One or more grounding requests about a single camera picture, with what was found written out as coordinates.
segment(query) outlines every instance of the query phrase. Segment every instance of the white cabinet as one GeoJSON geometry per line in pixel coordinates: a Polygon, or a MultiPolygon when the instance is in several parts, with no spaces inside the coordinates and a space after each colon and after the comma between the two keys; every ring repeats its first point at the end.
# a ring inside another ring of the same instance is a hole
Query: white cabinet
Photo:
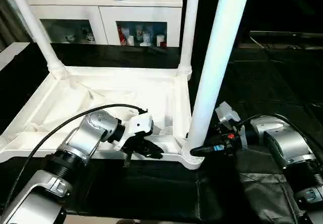
{"type": "Polygon", "coordinates": [[[122,38],[150,33],[151,45],[179,46],[183,0],[28,0],[51,42],[121,45],[122,38]]]}
{"type": "Polygon", "coordinates": [[[51,42],[107,44],[98,6],[31,7],[51,42]]]}
{"type": "Polygon", "coordinates": [[[118,33],[120,27],[122,32],[124,29],[129,30],[136,45],[143,42],[143,36],[139,39],[137,34],[147,31],[151,35],[151,45],[156,45],[157,36],[163,35],[167,46],[179,46],[182,8],[112,6],[99,9],[110,45],[121,45],[118,33]]]}

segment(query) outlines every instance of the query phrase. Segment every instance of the robotic arm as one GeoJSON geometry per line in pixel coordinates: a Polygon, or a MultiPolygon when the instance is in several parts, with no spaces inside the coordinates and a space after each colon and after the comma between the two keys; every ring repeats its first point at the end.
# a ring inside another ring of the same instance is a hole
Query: robotic arm
{"type": "Polygon", "coordinates": [[[247,148],[246,135],[256,136],[260,144],[269,147],[294,192],[298,207],[306,211],[302,221],[322,223],[323,168],[308,146],[306,136],[280,115],[257,115],[242,122],[226,102],[216,112],[219,123],[213,143],[194,148],[191,154],[212,157],[213,153],[222,152],[234,156],[237,149],[247,148]]]}
{"type": "Polygon", "coordinates": [[[42,170],[37,171],[4,210],[1,224],[60,224],[66,212],[59,199],[70,195],[73,184],[88,165],[100,142],[109,142],[116,151],[162,158],[163,150],[144,139],[152,134],[149,113],[134,116],[124,125],[104,110],[87,114],[57,148],[42,170]]]}

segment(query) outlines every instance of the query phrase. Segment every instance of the white pole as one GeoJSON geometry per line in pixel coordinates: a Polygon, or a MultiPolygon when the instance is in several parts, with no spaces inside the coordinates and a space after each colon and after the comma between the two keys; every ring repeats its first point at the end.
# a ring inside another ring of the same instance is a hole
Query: white pole
{"type": "Polygon", "coordinates": [[[182,151],[185,160],[191,164],[201,162],[200,158],[191,156],[189,151],[204,143],[246,1],[219,0],[218,2],[198,86],[188,141],[182,151]]]}
{"type": "Polygon", "coordinates": [[[64,64],[57,58],[51,44],[47,41],[46,35],[42,31],[42,28],[39,27],[41,22],[32,14],[27,0],[15,0],[15,2],[47,61],[48,70],[54,75],[55,78],[66,78],[68,74],[64,64]]]}
{"type": "Polygon", "coordinates": [[[195,34],[195,23],[197,15],[198,0],[187,0],[183,43],[182,43],[182,54],[181,61],[178,66],[179,74],[192,74],[191,57],[195,34]]]}

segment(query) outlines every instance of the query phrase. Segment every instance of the black fabric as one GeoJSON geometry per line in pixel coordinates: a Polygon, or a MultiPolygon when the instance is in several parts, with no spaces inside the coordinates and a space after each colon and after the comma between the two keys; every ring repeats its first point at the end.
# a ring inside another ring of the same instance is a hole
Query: black fabric
{"type": "MultiPolygon", "coordinates": [[[[54,48],[66,65],[152,68],[178,65],[175,48],[92,45],[54,45],[54,48]]],[[[35,75],[25,78],[23,88],[17,89],[19,94],[8,105],[8,119],[15,116],[23,105],[21,102],[28,100],[48,74],[39,54],[37,46],[32,44],[0,72],[0,76],[6,75],[8,79],[13,73],[23,76],[20,70],[35,75]],[[37,67],[18,67],[32,57],[37,67]]],[[[272,50],[270,54],[271,62],[262,50],[233,51],[217,104],[227,101],[242,119],[258,113],[282,114],[322,143],[322,52],[272,50]]],[[[201,72],[197,56],[192,66],[189,90],[193,106],[201,72]]],[[[8,94],[3,85],[1,91],[8,94]]],[[[5,180],[0,184],[2,206],[24,160],[17,157],[0,164],[5,180]]],[[[42,159],[33,159],[18,189],[41,163],[42,159]]],[[[221,156],[206,159],[196,171],[176,162],[132,161],[125,172],[122,164],[121,160],[92,160],[65,204],[68,213],[195,223],[255,223],[258,219],[262,223],[296,223],[300,214],[291,189],[268,149],[253,142],[248,151],[237,153],[236,160],[221,156]]]]}

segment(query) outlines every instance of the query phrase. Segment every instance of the bottle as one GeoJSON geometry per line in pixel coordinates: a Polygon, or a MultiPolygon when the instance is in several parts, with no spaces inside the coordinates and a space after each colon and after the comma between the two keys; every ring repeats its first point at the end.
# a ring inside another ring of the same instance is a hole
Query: bottle
{"type": "Polygon", "coordinates": [[[119,34],[120,45],[126,46],[127,45],[126,38],[125,38],[124,34],[122,33],[120,26],[118,26],[118,34],[119,34]]]}
{"type": "Polygon", "coordinates": [[[143,33],[143,42],[146,44],[146,46],[151,46],[151,34],[149,32],[144,32],[143,33]]]}
{"type": "Polygon", "coordinates": [[[154,42],[154,33],[153,33],[153,25],[148,25],[146,26],[146,32],[150,34],[150,44],[153,44],[154,42]]]}
{"type": "Polygon", "coordinates": [[[132,35],[130,35],[128,38],[127,38],[127,45],[128,46],[134,46],[135,45],[135,39],[132,35]]]}
{"type": "Polygon", "coordinates": [[[138,42],[143,41],[142,28],[142,24],[136,25],[136,39],[138,42]]]}
{"type": "Polygon", "coordinates": [[[156,46],[161,46],[160,44],[165,41],[165,36],[164,35],[157,35],[156,38],[156,46]]]}
{"type": "Polygon", "coordinates": [[[128,27],[121,27],[121,31],[126,38],[130,36],[130,29],[128,27]]]}

